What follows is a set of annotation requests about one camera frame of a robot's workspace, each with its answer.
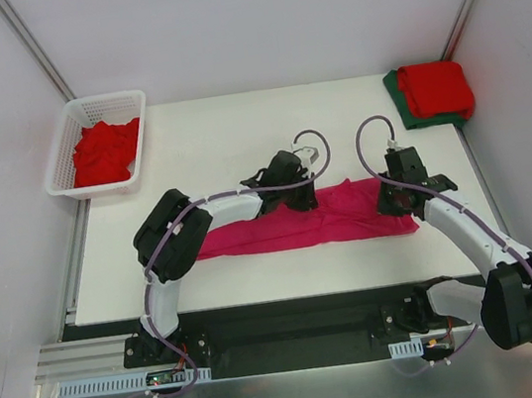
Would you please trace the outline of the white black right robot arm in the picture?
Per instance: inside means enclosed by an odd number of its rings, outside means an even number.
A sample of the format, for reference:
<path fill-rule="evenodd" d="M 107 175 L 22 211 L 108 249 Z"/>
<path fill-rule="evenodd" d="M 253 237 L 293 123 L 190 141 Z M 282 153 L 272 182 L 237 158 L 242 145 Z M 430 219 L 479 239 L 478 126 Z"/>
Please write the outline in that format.
<path fill-rule="evenodd" d="M 417 283 L 394 324 L 426 334 L 449 316 L 481 325 L 499 348 L 532 344 L 532 249 L 480 217 L 449 177 L 429 175 L 415 148 L 388 149 L 385 163 L 377 210 L 435 228 L 484 280 L 474 286 L 443 275 Z"/>

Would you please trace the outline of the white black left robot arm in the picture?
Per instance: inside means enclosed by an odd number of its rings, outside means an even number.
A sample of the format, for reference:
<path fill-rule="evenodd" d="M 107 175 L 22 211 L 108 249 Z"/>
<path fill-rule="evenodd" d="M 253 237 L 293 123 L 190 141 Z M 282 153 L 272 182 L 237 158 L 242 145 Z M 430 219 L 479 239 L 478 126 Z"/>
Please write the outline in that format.
<path fill-rule="evenodd" d="M 149 334 L 145 352 L 159 363 L 175 359 L 179 339 L 177 302 L 180 282 L 193 267 L 207 235 L 218 228 L 264 217 L 281 205 L 296 211 L 317 207 L 311 166 L 314 147 L 280 150 L 269 166 L 241 181 L 238 188 L 198 201 L 169 189 L 133 239 L 144 269 L 146 291 L 140 323 Z"/>

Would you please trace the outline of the pink t shirt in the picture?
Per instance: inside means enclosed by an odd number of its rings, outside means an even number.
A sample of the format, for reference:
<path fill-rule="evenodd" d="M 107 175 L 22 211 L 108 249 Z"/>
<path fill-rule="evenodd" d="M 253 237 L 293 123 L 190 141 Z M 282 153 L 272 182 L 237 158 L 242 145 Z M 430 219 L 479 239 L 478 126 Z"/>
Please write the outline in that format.
<path fill-rule="evenodd" d="M 197 259 L 274 253 L 417 232 L 413 218 L 378 212 L 379 189 L 375 178 L 345 180 L 318 190 L 318 207 L 310 211 L 281 205 L 257 219 L 224 225 L 207 235 Z"/>

